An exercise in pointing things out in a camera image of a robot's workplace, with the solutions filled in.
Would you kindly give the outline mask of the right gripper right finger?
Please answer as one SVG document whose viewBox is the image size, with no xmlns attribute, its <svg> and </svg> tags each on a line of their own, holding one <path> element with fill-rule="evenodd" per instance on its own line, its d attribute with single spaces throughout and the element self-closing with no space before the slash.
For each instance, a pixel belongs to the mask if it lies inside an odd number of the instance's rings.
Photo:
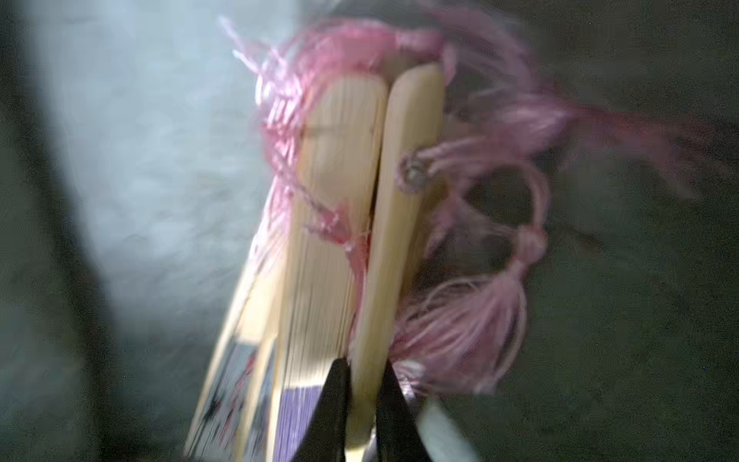
<svg viewBox="0 0 739 462">
<path fill-rule="evenodd" d="M 377 395 L 375 439 L 381 462 L 431 462 L 390 362 Z"/>
</svg>

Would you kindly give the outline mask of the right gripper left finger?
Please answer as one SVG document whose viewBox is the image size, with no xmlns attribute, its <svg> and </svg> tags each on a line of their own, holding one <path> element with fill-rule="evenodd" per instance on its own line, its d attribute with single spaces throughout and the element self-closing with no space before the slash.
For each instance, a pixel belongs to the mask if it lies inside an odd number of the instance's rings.
<svg viewBox="0 0 739 462">
<path fill-rule="evenodd" d="M 346 417 L 350 399 L 350 368 L 346 358 L 336 359 L 303 439 L 292 462 L 345 462 Z"/>
</svg>

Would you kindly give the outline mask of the olive green tote bag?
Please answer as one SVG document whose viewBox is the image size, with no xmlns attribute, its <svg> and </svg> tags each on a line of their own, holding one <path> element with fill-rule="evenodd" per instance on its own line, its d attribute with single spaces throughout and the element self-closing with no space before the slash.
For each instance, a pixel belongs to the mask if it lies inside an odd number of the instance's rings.
<svg viewBox="0 0 739 462">
<path fill-rule="evenodd" d="M 423 419 L 440 460 L 738 457 L 738 5 L 483 1 L 554 90 L 689 123 L 692 198 L 581 139 L 540 158 L 552 247 L 490 397 Z M 412 1 L 1 5 L 1 457 L 178 461 L 269 188 L 219 27 L 282 40 Z"/>
</svg>

